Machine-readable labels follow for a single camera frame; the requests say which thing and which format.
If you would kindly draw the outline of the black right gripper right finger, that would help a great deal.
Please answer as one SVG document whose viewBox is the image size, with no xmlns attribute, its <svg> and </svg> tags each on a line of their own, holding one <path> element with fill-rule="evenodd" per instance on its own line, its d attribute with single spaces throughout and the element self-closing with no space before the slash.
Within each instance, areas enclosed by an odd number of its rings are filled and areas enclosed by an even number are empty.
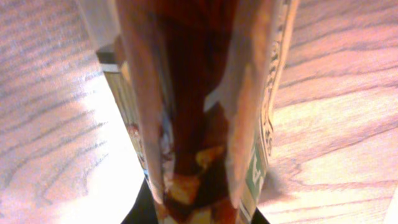
<svg viewBox="0 0 398 224">
<path fill-rule="evenodd" d="M 270 224 L 270 223 L 257 208 L 255 209 L 254 214 L 252 216 L 251 224 Z"/>
</svg>

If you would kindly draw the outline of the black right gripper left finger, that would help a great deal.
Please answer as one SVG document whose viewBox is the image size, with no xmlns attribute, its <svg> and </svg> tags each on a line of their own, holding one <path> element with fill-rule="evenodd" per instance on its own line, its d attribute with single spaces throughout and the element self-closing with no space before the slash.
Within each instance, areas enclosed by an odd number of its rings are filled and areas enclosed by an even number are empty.
<svg viewBox="0 0 398 224">
<path fill-rule="evenodd" d="M 143 180 L 134 205 L 121 224 L 158 224 L 150 188 Z"/>
</svg>

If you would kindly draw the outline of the red orange pasta packet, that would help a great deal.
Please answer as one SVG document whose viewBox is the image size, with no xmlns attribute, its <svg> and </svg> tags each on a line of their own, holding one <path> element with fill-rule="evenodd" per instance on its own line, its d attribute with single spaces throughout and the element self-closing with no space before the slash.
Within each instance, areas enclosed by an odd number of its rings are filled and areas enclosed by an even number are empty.
<svg viewBox="0 0 398 224">
<path fill-rule="evenodd" d="M 298 1 L 78 1 L 159 223 L 251 223 Z"/>
</svg>

